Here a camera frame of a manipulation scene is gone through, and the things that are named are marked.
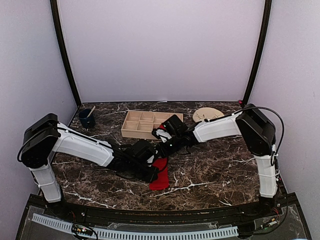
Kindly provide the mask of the plain red sock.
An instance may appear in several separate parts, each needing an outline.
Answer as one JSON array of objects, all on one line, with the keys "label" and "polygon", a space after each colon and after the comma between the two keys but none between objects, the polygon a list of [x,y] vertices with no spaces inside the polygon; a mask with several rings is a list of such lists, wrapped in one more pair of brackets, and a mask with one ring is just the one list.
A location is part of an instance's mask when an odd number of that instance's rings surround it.
[{"label": "plain red sock", "polygon": [[153,164],[153,167],[157,167],[162,170],[157,174],[157,179],[149,184],[149,189],[152,191],[160,191],[169,187],[168,177],[168,158],[158,158]]}]

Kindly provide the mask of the wooden compartment tray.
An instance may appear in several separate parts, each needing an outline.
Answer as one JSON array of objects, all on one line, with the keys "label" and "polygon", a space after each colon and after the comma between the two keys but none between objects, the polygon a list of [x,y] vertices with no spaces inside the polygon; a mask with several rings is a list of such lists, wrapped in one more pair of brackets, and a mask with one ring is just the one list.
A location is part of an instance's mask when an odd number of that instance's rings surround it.
[{"label": "wooden compartment tray", "polygon": [[159,128],[163,122],[173,115],[177,115],[181,121],[184,120],[182,113],[129,111],[121,128],[122,137],[157,141],[152,135],[152,130]]}]

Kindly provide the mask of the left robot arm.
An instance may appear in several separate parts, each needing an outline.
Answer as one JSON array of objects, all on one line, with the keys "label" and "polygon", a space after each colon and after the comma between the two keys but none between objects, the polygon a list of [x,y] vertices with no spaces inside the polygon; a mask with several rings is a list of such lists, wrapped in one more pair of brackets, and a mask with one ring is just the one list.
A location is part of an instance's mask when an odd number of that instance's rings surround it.
[{"label": "left robot arm", "polygon": [[71,208],[62,200],[63,192],[51,167],[57,153],[117,172],[131,170],[147,183],[156,180],[160,172],[153,166],[158,152],[147,141],[140,141],[136,146],[112,144],[72,130],[59,122],[56,114],[49,113],[24,132],[17,161],[30,170],[44,199],[60,218],[67,218]]}]

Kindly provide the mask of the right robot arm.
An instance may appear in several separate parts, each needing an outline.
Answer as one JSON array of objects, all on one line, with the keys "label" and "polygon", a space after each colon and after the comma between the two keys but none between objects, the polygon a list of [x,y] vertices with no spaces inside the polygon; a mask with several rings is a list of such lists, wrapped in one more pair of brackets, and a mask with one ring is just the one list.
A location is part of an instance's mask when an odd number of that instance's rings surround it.
[{"label": "right robot arm", "polygon": [[160,140],[158,155],[168,157],[184,147],[191,147],[211,140],[241,136],[247,149],[254,156],[259,176],[259,194],[262,201],[255,205],[255,213],[266,217],[275,208],[272,198],[277,192],[278,171],[276,158],[276,127],[263,114],[263,107],[249,104],[234,113],[196,122],[187,126],[176,115],[171,116],[152,135]]}]

